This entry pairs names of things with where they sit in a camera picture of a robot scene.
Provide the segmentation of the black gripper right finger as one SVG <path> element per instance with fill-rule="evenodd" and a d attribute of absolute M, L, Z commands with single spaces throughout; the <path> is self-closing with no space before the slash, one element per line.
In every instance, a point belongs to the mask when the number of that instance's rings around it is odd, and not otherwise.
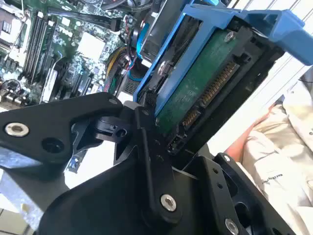
<path fill-rule="evenodd" d="M 226 154 L 195 156 L 186 170 L 200 185 L 212 235 L 292 235 L 294 231 Z"/>

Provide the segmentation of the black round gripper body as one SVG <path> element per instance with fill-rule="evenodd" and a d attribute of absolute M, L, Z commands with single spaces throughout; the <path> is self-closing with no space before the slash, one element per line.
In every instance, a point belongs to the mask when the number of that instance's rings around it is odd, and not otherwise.
<path fill-rule="evenodd" d="M 214 163 L 197 157 L 188 173 L 160 153 L 134 154 L 59 196 L 44 213 L 41 235 L 204 235 Z"/>

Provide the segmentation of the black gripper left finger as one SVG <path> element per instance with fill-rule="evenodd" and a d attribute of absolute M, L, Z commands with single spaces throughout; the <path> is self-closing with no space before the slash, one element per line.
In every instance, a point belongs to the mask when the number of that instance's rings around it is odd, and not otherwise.
<path fill-rule="evenodd" d="M 177 224 L 182 211 L 155 106 L 151 94 L 143 104 L 124 104 L 96 93 L 2 112 L 0 166 L 51 180 L 74 154 L 111 141 L 118 160 L 135 161 L 135 194 L 144 216 L 151 223 Z"/>

